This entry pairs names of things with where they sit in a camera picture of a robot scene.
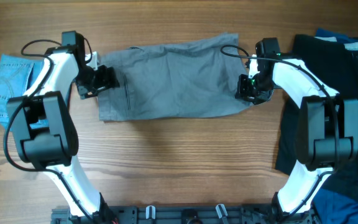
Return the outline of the grey shorts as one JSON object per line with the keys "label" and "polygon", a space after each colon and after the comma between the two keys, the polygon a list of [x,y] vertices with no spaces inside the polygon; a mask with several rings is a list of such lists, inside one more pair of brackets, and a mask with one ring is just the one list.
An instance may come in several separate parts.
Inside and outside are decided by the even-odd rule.
{"label": "grey shorts", "polygon": [[241,59],[223,55],[237,34],[182,44],[133,46],[102,56],[119,87],[98,95],[101,121],[166,117],[210,118],[237,114],[252,103],[235,98]]}

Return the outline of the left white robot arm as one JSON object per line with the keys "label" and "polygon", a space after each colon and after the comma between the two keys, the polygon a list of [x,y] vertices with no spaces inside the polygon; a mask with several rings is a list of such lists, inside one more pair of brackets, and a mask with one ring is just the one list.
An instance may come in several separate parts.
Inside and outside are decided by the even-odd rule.
{"label": "left white robot arm", "polygon": [[117,88],[114,69],[99,65],[96,53],[86,55],[90,47],[76,31],[62,33],[62,41],[42,54],[44,66],[34,84],[20,97],[7,102],[10,133],[26,168],[15,163],[3,144],[7,161],[15,168],[48,175],[69,204],[67,223],[117,223],[117,216],[87,178],[77,157],[78,134],[65,98],[71,84],[82,99]]}

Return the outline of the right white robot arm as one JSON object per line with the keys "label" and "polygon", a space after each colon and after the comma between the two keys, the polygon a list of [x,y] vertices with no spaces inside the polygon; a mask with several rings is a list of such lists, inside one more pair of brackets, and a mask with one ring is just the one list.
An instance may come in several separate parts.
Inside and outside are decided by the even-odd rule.
{"label": "right white robot arm", "polygon": [[304,213],[323,183],[342,162],[358,152],[358,101],[342,100],[304,61],[284,58],[248,58],[249,75],[239,84],[239,96],[265,102],[275,85],[300,110],[295,138],[296,162],[286,184],[277,192],[278,208],[289,217]]}

